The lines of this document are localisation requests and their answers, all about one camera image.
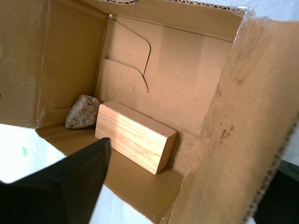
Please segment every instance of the pine wood block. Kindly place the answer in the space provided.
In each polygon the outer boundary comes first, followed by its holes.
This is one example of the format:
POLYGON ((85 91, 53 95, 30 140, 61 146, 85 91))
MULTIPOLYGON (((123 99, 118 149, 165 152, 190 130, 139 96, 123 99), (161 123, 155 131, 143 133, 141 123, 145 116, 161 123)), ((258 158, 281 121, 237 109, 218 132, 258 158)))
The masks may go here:
POLYGON ((155 175, 166 166, 176 135, 172 128, 117 102, 100 105, 95 137, 109 137, 112 148, 155 175))

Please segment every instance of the cardboard wall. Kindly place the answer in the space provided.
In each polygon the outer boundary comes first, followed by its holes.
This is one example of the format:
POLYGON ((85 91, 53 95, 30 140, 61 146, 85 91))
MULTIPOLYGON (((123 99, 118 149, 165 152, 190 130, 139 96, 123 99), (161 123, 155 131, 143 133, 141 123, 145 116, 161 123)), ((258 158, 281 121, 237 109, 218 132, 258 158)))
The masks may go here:
POLYGON ((95 97, 117 101, 175 130, 168 164, 184 173, 232 43, 113 16, 95 97))
POLYGON ((62 124, 93 94, 107 14, 78 0, 4 1, 0 15, 0 122, 62 124))
POLYGON ((103 0, 83 0, 112 15, 218 37, 232 41, 243 13, 196 5, 196 2, 169 0, 139 0, 133 4, 115 4, 103 0))

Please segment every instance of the dark object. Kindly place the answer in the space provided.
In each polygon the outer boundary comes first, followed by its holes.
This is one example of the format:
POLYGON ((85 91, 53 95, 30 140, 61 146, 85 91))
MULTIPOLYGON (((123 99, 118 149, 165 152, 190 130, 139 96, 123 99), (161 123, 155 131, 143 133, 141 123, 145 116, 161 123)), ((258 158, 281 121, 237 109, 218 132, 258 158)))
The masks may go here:
POLYGON ((0 223, 88 224, 110 150, 103 138, 19 181, 0 183, 0 223))
POLYGON ((278 171, 254 219, 256 224, 299 224, 299 182, 278 171))

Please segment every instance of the granite rock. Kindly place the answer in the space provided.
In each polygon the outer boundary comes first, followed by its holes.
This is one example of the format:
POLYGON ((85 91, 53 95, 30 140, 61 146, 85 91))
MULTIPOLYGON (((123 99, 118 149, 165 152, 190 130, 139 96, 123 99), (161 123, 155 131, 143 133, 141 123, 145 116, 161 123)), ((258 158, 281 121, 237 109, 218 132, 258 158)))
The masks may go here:
POLYGON ((65 127, 77 129, 94 125, 97 122, 100 104, 97 98, 82 94, 69 111, 65 127))

